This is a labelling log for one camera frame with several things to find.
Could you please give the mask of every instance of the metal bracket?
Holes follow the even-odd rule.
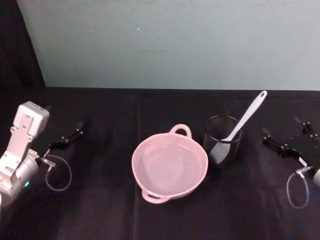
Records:
[[[12,126],[11,127],[11,138],[6,149],[6,152],[9,152],[20,159],[20,162],[25,159],[29,145],[33,141],[33,137],[28,134],[31,127],[33,117],[27,114],[24,114],[19,128]]]
[[[50,160],[48,160],[48,159],[46,159],[46,158],[44,158],[44,157],[41,158],[41,161],[42,161],[43,163],[49,165],[48,172],[49,172],[52,168],[54,168],[54,167],[56,166],[56,164],[55,164],[53,161],[50,161]]]
[[[310,171],[311,169],[312,169],[312,166],[306,166],[306,167],[303,167],[301,169],[296,170],[295,172],[296,172],[296,174],[300,175],[301,178],[304,179],[305,178],[304,174],[306,172]]]

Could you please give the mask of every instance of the table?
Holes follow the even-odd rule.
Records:
[[[227,240],[320,239],[320,190],[310,203],[290,207],[286,182],[300,165],[262,144],[262,127],[284,140],[299,133],[293,117],[320,131],[320,93],[269,91],[244,127],[236,162],[209,169],[190,195],[155,205],[146,202],[131,169],[135,148],[174,125],[190,127],[202,144],[205,121],[215,115],[240,118],[260,91],[45,88],[0,90],[0,153],[10,139],[17,107],[26,101],[52,106],[45,146],[90,120],[82,139],[66,152],[70,188],[61,193],[44,183],[46,167],[16,202],[1,211],[0,239],[41,240]],[[296,182],[293,194],[304,185]]]

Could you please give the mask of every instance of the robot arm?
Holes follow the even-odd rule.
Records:
[[[280,144],[264,128],[263,143],[282,158],[294,158],[302,167],[296,173],[303,177],[303,174],[308,172],[313,182],[320,188],[319,135],[310,122],[302,122],[297,117],[294,120],[302,134],[294,135],[287,139],[285,144]]]
[[[49,116],[46,109],[30,101],[18,107],[9,144],[0,158],[1,207],[11,204],[38,171],[36,159],[39,156],[30,146],[45,129]]]

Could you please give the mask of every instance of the wall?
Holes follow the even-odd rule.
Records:
[[[320,90],[318,0],[18,0],[48,86]]]

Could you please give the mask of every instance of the spatula handle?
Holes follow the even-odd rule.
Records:
[[[267,91],[262,91],[255,100],[251,103],[249,108],[244,113],[241,120],[238,122],[238,124],[235,126],[233,131],[230,133],[230,135],[224,139],[225,141],[232,141],[232,139],[235,137],[235,135],[239,132],[239,130],[245,125],[245,123],[249,120],[249,118],[256,112],[256,110],[260,107],[260,105],[263,103],[267,96]]]

